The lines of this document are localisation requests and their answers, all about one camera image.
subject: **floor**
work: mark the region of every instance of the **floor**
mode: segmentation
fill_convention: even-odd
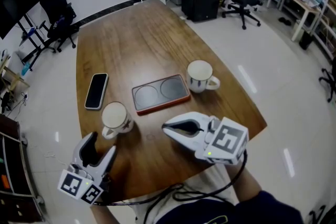
[[[171,8],[181,14],[178,7]],[[268,127],[248,144],[247,168],[263,189],[301,211],[336,202],[336,107],[319,84],[329,64],[315,44],[303,51],[281,29],[275,8],[257,14],[261,26],[227,16],[186,21],[235,75],[258,106]],[[28,138],[28,157],[47,222],[95,223],[87,206],[57,191],[61,170],[81,139],[76,100],[76,49],[46,51],[28,73],[27,105],[17,120]],[[12,112],[14,118],[18,109]],[[129,207],[111,209],[121,223],[134,223]]]

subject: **white mug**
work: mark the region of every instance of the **white mug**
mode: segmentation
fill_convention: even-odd
[[[127,133],[133,129],[134,121],[125,106],[120,102],[112,102],[105,106],[101,115],[105,125],[102,135],[112,139],[119,133]]]
[[[187,85],[190,90],[196,93],[204,90],[216,90],[220,86],[220,80],[212,75],[211,65],[203,60],[195,60],[187,67]]]

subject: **beige pants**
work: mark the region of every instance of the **beige pants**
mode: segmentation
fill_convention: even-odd
[[[213,165],[212,167],[208,168],[207,170],[204,170],[203,172],[187,179],[184,182],[184,189],[182,190],[198,190],[203,193],[210,193],[212,191],[215,191],[217,189],[220,189],[224,187],[227,183],[229,182],[229,177],[227,175],[226,169],[223,164],[216,164]],[[158,191],[156,193],[144,195],[138,198],[131,199],[130,202],[136,202],[136,201],[142,201],[149,199],[153,197],[154,195],[157,195],[162,191]],[[186,202],[180,202],[180,201],[175,201],[172,198],[172,194],[175,191],[169,193],[166,197],[164,197],[157,205],[154,206],[154,208],[151,210],[146,224],[154,224],[156,223],[160,218],[162,218],[166,213],[174,209],[175,207],[182,205],[182,204],[188,204],[194,201],[186,201]],[[221,192],[218,194],[218,197],[220,198],[225,198],[229,202],[235,204],[237,202],[237,198],[235,197],[234,191],[231,188],[228,188],[227,190]],[[148,208],[154,203],[150,202],[148,204],[143,204],[143,205],[136,205],[136,206],[131,206],[132,209],[134,210],[136,216],[137,216],[137,221],[136,224],[143,224],[144,222],[144,217],[145,214],[148,210]]]

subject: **black monitor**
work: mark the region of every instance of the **black monitor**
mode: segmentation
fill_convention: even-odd
[[[39,0],[0,0],[0,37],[4,39]]]

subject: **black slippers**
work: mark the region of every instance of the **black slippers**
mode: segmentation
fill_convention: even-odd
[[[291,26],[291,22],[290,22],[290,20],[287,20],[287,19],[285,19],[284,17],[280,17],[279,19],[279,22],[281,22],[281,23],[283,23],[283,24],[285,24],[285,25],[288,25],[288,26]]]

